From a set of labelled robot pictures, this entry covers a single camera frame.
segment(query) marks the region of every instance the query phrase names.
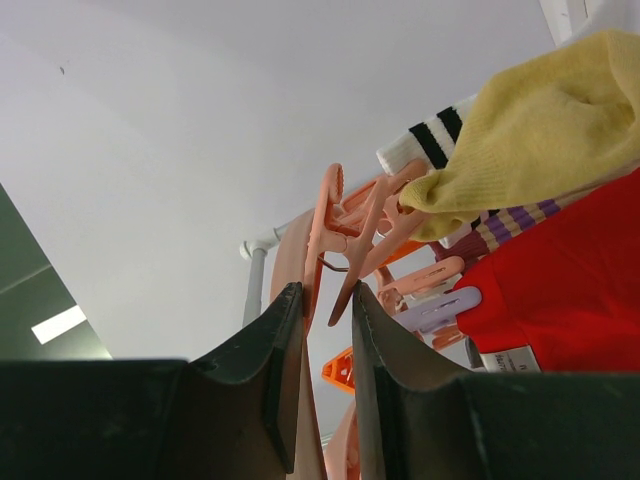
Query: red garment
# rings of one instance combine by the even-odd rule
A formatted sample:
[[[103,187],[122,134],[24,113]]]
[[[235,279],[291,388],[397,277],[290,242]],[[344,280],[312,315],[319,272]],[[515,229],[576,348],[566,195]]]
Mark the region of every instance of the red garment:
[[[484,257],[455,289],[481,353],[530,345],[543,371],[640,371],[640,170]]]

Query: white tag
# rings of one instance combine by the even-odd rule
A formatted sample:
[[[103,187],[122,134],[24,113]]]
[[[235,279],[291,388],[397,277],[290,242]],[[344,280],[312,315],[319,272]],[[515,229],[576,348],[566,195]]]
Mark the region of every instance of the white tag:
[[[480,358],[487,372],[539,372],[531,347],[512,348],[504,352],[481,353]]]

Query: yellow cloth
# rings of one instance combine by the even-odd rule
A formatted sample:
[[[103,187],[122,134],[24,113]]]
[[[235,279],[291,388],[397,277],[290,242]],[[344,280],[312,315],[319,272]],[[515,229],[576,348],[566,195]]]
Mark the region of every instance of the yellow cloth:
[[[558,197],[639,158],[639,114],[637,35],[600,32],[495,75],[446,168],[402,191],[401,205],[434,213],[414,238]]]

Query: ceiling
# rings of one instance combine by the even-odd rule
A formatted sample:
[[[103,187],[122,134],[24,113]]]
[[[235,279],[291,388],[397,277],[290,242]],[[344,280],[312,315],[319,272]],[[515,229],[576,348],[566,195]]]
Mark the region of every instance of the ceiling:
[[[0,179],[120,358],[235,333],[242,240],[312,207],[329,163],[361,184],[378,147],[553,48],[537,0],[5,0],[0,34]],[[318,381],[350,343],[324,326],[339,280],[310,352],[344,405]]]

